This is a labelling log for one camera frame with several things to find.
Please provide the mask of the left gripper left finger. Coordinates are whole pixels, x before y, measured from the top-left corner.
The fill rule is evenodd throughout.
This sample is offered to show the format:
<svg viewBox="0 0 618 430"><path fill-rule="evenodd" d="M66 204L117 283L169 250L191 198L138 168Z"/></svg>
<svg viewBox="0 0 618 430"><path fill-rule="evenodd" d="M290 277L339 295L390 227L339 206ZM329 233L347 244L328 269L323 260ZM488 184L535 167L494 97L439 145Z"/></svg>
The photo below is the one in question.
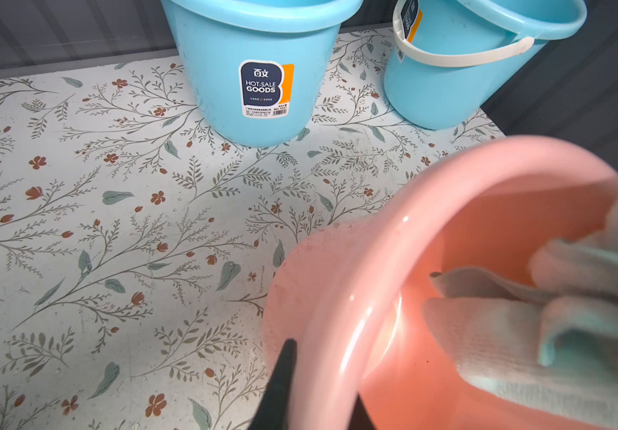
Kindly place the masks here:
<svg viewBox="0 0 618 430"><path fill-rule="evenodd" d="M249 430L287 430L288 406L296 367L297 342L284 342Z"/></svg>

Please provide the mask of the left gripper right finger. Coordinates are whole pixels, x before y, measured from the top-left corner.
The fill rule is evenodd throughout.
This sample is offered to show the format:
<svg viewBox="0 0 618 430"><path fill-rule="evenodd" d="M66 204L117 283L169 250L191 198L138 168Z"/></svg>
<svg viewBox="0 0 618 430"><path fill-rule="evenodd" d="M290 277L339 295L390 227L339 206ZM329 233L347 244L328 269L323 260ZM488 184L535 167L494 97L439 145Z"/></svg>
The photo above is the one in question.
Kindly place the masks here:
<svg viewBox="0 0 618 430"><path fill-rule="evenodd" d="M357 396L352 417L350 420L350 430L375 430L375 426L369 417L362 398Z"/></svg>

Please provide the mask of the pink plastic bucket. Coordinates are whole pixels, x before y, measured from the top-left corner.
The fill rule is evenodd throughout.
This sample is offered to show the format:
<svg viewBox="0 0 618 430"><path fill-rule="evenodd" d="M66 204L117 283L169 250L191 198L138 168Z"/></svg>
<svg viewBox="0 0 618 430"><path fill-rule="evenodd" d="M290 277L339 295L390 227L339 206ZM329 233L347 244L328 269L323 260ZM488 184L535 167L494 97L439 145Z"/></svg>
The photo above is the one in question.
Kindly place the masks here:
<svg viewBox="0 0 618 430"><path fill-rule="evenodd" d="M277 271L263 343L297 342L289 429L348 429L357 396L378 429L577 429L466 383L432 337L429 276L480 266L527 282L551 238L601 229L618 173L577 145L514 136L430 166L376 214L305 238Z"/></svg>

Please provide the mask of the light green cloth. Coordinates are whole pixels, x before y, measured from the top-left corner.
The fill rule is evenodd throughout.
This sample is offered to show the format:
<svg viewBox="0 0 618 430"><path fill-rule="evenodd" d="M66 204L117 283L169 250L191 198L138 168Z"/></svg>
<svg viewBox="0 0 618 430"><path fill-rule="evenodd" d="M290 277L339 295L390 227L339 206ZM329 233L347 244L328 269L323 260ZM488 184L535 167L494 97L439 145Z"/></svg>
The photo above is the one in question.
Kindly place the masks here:
<svg viewBox="0 0 618 430"><path fill-rule="evenodd" d="M603 229L549 241L528 269L528 285L481 267L432 273L432 336L473 387L618 429L618 201Z"/></svg>

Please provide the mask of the blue bucket with label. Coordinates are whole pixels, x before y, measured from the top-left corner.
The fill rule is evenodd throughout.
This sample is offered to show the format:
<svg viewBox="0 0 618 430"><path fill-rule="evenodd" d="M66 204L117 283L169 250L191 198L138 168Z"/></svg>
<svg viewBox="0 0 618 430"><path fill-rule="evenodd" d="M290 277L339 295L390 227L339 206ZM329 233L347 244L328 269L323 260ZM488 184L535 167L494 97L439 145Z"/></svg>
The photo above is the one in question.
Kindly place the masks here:
<svg viewBox="0 0 618 430"><path fill-rule="evenodd" d="M232 143L266 148L305 129L340 27L362 4L169 0L162 6L203 118Z"/></svg>

